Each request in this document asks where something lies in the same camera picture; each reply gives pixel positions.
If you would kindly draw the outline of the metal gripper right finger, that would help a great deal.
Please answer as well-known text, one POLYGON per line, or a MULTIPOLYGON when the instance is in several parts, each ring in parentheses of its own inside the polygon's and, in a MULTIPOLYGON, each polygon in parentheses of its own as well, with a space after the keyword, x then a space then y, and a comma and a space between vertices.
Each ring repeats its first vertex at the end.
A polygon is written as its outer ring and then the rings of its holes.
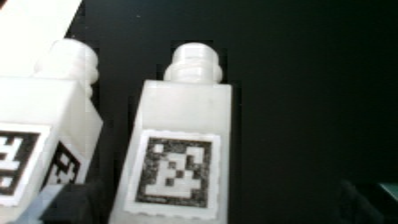
POLYGON ((339 224, 398 224, 398 183, 341 182, 339 224))

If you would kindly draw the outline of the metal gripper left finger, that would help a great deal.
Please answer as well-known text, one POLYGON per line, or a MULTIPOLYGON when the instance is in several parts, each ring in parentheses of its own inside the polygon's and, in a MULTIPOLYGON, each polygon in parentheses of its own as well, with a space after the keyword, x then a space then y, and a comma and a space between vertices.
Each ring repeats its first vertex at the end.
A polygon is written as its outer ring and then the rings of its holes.
POLYGON ((104 224, 103 185, 48 185, 19 215, 19 224, 104 224))

